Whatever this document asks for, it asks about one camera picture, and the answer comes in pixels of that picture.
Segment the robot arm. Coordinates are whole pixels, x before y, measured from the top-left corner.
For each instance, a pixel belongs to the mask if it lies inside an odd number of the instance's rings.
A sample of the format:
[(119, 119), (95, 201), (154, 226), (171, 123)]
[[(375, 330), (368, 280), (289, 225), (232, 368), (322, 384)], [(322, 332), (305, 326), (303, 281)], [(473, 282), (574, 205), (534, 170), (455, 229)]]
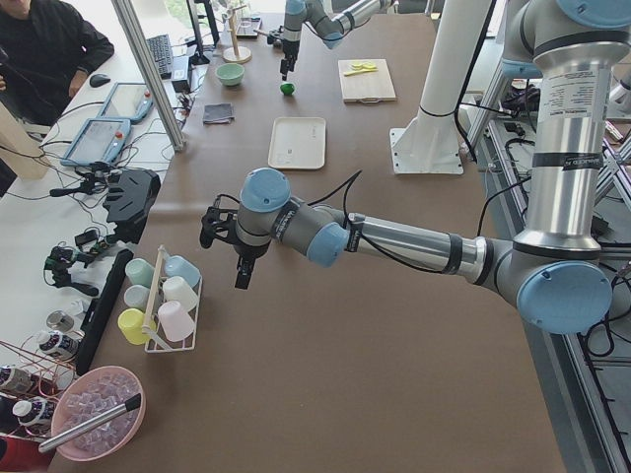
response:
[(384, 13), (394, 4), (395, 1), (386, 0), (356, 1), (341, 13), (330, 17), (321, 1), (287, 0), (281, 36), (284, 53), (280, 63), (282, 80), (287, 81), (289, 73), (295, 70), (303, 25), (309, 26), (324, 45), (332, 49), (351, 31), (366, 24), (374, 15)]
[(490, 1), (449, 1), (419, 98), (404, 127), (389, 132), (393, 175), (376, 189), (377, 211), (296, 196), (279, 169), (249, 172), (228, 242), (238, 288), (271, 243), (332, 265), (347, 252), (387, 258), (425, 274), (454, 275), (488, 289), (528, 323), (555, 334), (604, 320), (613, 290), (592, 235), (596, 183), (613, 67), (630, 50), (626, 1), (514, 1), (500, 70), (537, 75), (541, 101), (528, 182), (526, 224), (515, 236), (464, 236), (481, 201), (465, 188), (453, 118), (493, 10)]

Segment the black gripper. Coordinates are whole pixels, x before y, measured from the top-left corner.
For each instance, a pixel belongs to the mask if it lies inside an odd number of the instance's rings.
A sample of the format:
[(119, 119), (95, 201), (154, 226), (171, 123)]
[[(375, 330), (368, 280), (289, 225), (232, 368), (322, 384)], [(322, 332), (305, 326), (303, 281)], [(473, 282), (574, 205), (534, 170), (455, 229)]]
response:
[(250, 282), (250, 271), (253, 270), (257, 259), (257, 248), (249, 245), (236, 245), (235, 251), (239, 256), (235, 287), (247, 290)]
[(296, 60), (299, 54), (299, 42), (296, 40), (283, 39), (284, 59), (281, 60), (280, 73), (282, 80), (288, 79), (288, 63), (290, 64), (290, 72), (295, 72)]

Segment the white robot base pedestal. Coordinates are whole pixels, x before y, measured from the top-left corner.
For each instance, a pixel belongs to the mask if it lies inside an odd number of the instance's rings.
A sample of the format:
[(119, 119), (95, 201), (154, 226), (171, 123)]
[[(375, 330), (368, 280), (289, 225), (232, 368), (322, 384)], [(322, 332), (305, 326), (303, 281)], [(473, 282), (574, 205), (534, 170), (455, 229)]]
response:
[(397, 174), (461, 174), (457, 117), (477, 44), (486, 37), (493, 1), (444, 4), (418, 113), (404, 128), (390, 130)]

